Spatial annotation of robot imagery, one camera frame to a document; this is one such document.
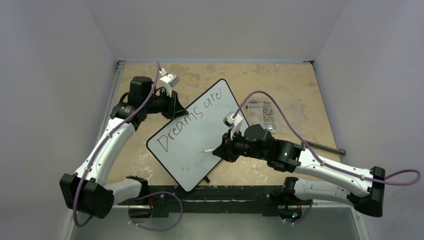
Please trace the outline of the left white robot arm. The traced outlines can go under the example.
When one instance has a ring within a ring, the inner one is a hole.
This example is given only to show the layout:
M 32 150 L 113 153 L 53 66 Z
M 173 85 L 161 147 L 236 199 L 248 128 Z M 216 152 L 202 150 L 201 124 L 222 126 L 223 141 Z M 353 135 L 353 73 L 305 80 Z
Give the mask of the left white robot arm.
M 163 73 L 155 82 L 146 76 L 136 76 L 112 108 L 110 119 L 94 149 L 73 173 L 65 173 L 59 186 L 66 206 L 74 214 L 84 213 L 103 219 L 114 205 L 132 200 L 138 205 L 149 199 L 147 180 L 128 176 L 107 184 L 107 178 L 127 141 L 149 114 L 161 114 L 168 120 L 188 115 L 173 90 L 180 81 L 174 73 Z

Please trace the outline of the white whiteboard black frame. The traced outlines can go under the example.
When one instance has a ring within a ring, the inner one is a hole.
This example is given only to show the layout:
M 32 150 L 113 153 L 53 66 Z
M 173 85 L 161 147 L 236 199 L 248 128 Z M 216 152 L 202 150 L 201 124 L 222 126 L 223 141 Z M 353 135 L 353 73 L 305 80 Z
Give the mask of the white whiteboard black frame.
M 229 128 L 223 119 L 239 104 L 225 79 L 219 79 L 186 107 L 178 117 L 151 136 L 147 149 L 171 177 L 192 191 L 221 159 L 204 150 L 215 149 Z

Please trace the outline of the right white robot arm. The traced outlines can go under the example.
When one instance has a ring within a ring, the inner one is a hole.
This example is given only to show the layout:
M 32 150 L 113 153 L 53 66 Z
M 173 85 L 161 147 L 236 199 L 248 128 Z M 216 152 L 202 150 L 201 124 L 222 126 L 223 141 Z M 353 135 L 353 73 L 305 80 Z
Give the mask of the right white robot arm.
M 266 161 L 280 172 L 319 178 L 320 182 L 287 178 L 280 196 L 288 204 L 296 200 L 319 199 L 343 203 L 371 217 L 382 217 L 385 170 L 349 166 L 321 157 L 299 144 L 276 139 L 260 125 L 249 126 L 244 133 L 230 129 L 212 154 L 233 163 L 240 156 Z

